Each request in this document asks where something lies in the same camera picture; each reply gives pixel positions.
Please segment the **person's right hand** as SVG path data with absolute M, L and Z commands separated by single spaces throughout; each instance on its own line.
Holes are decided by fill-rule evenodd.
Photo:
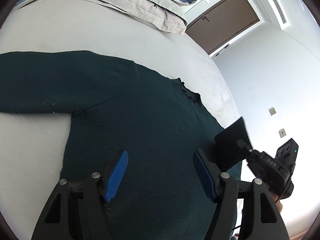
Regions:
M 280 202 L 280 197 L 273 192 L 270 192 L 270 195 L 277 207 L 278 212 L 281 213 L 281 211 L 283 210 L 283 205 Z

